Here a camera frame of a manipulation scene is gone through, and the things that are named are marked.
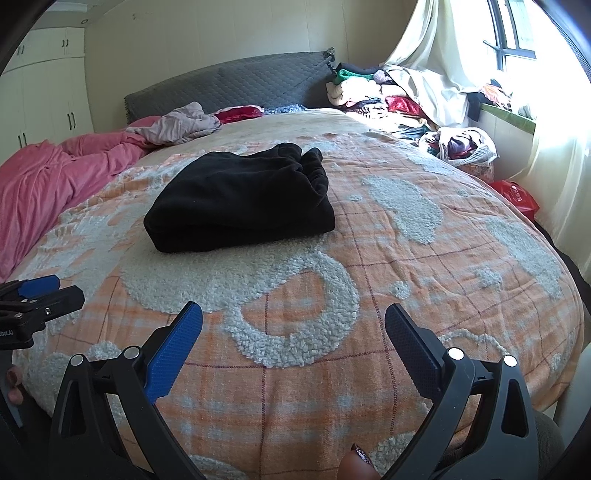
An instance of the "red pillow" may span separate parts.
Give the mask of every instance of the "red pillow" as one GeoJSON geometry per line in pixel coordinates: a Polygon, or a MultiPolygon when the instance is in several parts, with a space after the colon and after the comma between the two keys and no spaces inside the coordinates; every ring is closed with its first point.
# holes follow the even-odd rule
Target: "red pillow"
{"type": "Polygon", "coordinates": [[[400,112],[427,118],[418,103],[408,97],[386,97],[386,103],[388,104],[388,112],[400,112]]]}
{"type": "Polygon", "coordinates": [[[144,118],[140,118],[132,124],[129,124],[128,127],[151,127],[156,120],[160,120],[161,118],[162,117],[158,115],[145,116],[144,118]]]}
{"type": "Polygon", "coordinates": [[[239,122],[240,120],[248,120],[249,118],[262,117],[262,109],[259,106],[237,106],[233,108],[225,108],[214,115],[220,120],[222,125],[239,122]]]}

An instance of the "pink blanket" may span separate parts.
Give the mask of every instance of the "pink blanket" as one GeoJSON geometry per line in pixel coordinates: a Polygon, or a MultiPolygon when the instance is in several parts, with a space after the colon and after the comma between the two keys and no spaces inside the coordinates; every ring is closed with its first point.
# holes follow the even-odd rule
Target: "pink blanket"
{"type": "Polygon", "coordinates": [[[29,145],[0,166],[0,282],[55,224],[149,152],[140,135],[88,134],[29,145]]]}

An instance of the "ceiling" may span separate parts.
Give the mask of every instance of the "ceiling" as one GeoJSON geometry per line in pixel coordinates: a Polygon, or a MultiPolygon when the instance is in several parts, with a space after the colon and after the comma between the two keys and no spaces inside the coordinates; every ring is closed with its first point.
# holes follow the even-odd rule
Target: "ceiling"
{"type": "Polygon", "coordinates": [[[87,27],[125,0],[57,1],[37,21],[35,28],[87,27]]]}

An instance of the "green cloth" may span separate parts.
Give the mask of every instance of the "green cloth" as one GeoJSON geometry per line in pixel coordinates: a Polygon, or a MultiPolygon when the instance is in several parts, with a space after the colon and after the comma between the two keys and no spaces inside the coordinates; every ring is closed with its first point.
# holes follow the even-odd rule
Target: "green cloth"
{"type": "Polygon", "coordinates": [[[353,72],[350,72],[349,70],[339,70],[339,72],[336,74],[336,78],[333,80],[333,83],[335,85],[340,85],[346,79],[350,79],[351,77],[361,77],[361,78],[368,79],[368,80],[374,79],[373,75],[359,75],[358,73],[353,73],[353,72]]]}
{"type": "Polygon", "coordinates": [[[489,112],[495,117],[504,120],[508,124],[511,124],[514,127],[519,128],[519,130],[527,132],[531,135],[535,133],[535,122],[533,120],[530,120],[529,118],[517,115],[516,113],[504,110],[494,105],[482,105],[480,108],[481,110],[489,112]]]}

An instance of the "red plastic bag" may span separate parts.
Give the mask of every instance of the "red plastic bag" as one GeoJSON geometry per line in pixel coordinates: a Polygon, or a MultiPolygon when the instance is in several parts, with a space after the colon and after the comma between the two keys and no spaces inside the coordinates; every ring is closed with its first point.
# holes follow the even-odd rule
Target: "red plastic bag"
{"type": "Polygon", "coordinates": [[[490,185],[515,205],[531,222],[534,221],[534,215],[540,209],[540,206],[527,190],[512,181],[506,180],[496,181],[490,185]]]}

